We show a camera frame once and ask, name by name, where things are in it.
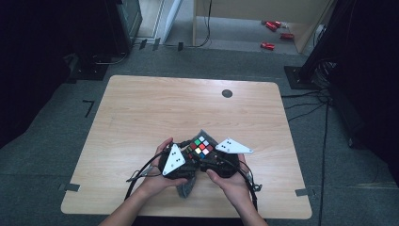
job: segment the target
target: gray floor under desk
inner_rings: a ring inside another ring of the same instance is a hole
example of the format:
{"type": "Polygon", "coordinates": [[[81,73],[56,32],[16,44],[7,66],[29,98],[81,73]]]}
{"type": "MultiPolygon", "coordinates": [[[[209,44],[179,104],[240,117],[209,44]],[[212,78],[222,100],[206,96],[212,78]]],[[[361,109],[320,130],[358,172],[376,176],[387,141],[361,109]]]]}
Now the gray floor under desk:
{"type": "MultiPolygon", "coordinates": [[[[190,2],[184,1],[184,4],[189,6],[190,2]]],[[[189,16],[188,9],[184,14],[189,16]]],[[[172,28],[167,43],[190,42],[190,23],[178,20],[176,25],[179,24],[181,28],[172,28]]],[[[248,45],[258,42],[251,37],[248,39],[248,45]]],[[[108,79],[114,74],[274,82],[279,85],[281,95],[308,91],[291,89],[283,70],[287,65],[302,66],[306,55],[255,51],[255,47],[254,51],[247,47],[240,50],[229,41],[225,44],[213,38],[206,48],[184,48],[181,52],[174,47],[160,46],[153,51],[150,47],[139,50],[136,46],[121,63],[109,66],[104,81],[62,84],[29,129],[0,150],[0,225],[97,225],[106,217],[63,214],[60,205],[64,192],[58,187],[72,178],[108,79]],[[87,117],[89,104],[83,100],[95,101],[87,117]]],[[[292,119],[314,109],[314,105],[303,104],[318,100],[307,96],[283,98],[282,101],[285,107],[298,105],[286,109],[287,119],[292,119]]],[[[399,189],[387,165],[368,150],[348,148],[334,106],[328,109],[327,146],[323,156],[325,121],[326,107],[323,106],[289,122],[309,193],[312,217],[269,219],[269,224],[318,224],[322,163],[325,161],[321,225],[397,225],[399,189]]],[[[187,225],[182,223],[187,222],[185,220],[189,219],[140,218],[135,225],[187,225]]],[[[205,221],[209,226],[239,225],[239,221],[212,219],[197,219],[191,225],[202,225],[205,221]]]]}

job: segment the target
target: person's hand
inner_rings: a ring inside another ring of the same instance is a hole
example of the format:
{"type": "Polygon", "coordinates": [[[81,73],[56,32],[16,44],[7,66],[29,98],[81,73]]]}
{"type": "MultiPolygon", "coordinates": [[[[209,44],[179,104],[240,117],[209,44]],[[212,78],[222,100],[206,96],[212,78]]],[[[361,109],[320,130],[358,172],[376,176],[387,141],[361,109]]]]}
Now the person's hand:
{"type": "MultiPolygon", "coordinates": [[[[162,144],[158,146],[156,149],[155,154],[161,153],[167,145],[173,141],[173,138],[168,138],[165,140],[162,144]]],[[[187,182],[186,179],[180,178],[176,180],[170,180],[168,178],[165,178],[162,176],[161,172],[159,171],[158,164],[159,164],[159,159],[161,156],[155,158],[151,162],[151,166],[153,167],[152,170],[148,173],[148,175],[158,175],[159,176],[154,176],[154,177],[146,177],[144,181],[141,183],[141,185],[136,189],[137,191],[140,191],[142,194],[144,194],[146,197],[152,197],[165,188],[169,186],[179,186],[187,182]]]]}
{"type": "MultiPolygon", "coordinates": [[[[246,163],[243,154],[238,154],[238,159],[246,163]]],[[[240,168],[248,172],[248,168],[243,163],[240,163],[240,168]]],[[[221,178],[211,169],[206,170],[206,173],[215,184],[220,186],[233,206],[244,202],[251,202],[247,184],[240,173],[236,172],[231,178],[221,178]]]]}

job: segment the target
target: forearm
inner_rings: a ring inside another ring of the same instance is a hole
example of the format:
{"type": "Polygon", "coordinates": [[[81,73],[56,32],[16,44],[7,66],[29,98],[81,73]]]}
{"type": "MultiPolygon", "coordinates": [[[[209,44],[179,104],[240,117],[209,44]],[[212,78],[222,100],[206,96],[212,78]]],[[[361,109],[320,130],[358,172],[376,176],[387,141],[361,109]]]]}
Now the forearm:
{"type": "Polygon", "coordinates": [[[267,226],[251,201],[235,204],[234,208],[245,226],[267,226]]]}
{"type": "Polygon", "coordinates": [[[136,190],[100,225],[132,225],[138,212],[149,198],[141,190],[136,190]]]}

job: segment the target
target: person's right hand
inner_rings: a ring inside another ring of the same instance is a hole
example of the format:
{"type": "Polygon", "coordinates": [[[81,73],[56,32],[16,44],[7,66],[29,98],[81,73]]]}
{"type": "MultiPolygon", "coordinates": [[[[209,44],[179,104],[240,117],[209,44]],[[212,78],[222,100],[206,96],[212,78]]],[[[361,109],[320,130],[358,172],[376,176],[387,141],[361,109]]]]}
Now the person's right hand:
{"type": "MultiPolygon", "coordinates": [[[[238,159],[246,163],[243,154],[238,154],[238,159]]],[[[240,167],[245,172],[248,172],[248,168],[243,163],[240,163],[240,167]]],[[[220,186],[233,206],[237,207],[238,204],[251,202],[247,184],[240,173],[236,172],[231,178],[221,178],[211,169],[206,170],[206,173],[215,184],[220,186]]]]}

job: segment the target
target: table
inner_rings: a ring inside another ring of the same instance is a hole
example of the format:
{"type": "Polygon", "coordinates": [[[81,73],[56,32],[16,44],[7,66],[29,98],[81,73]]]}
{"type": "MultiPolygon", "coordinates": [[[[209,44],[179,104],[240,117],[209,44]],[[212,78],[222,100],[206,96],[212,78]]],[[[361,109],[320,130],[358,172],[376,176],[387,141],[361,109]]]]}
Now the table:
{"type": "MultiPolygon", "coordinates": [[[[246,160],[254,173],[259,213],[264,218],[309,218],[305,188],[290,128],[274,83],[114,75],[110,78],[66,191],[66,214],[114,211],[129,186],[125,181],[168,137],[176,142],[200,129],[216,141],[230,137],[251,148],[246,160]],[[226,98],[222,91],[232,91],[226,98]]],[[[138,180],[135,187],[142,182],[138,180]]],[[[151,199],[141,216],[238,218],[221,189],[198,170],[187,199],[170,187],[151,199]]]]}
{"type": "MultiPolygon", "coordinates": [[[[197,17],[208,16],[211,0],[194,1],[193,45],[196,45],[197,17]]],[[[332,12],[334,0],[213,0],[211,17],[287,22],[298,53],[302,53],[318,25],[332,12]]],[[[182,0],[174,0],[168,14],[166,40],[182,0]]]]}

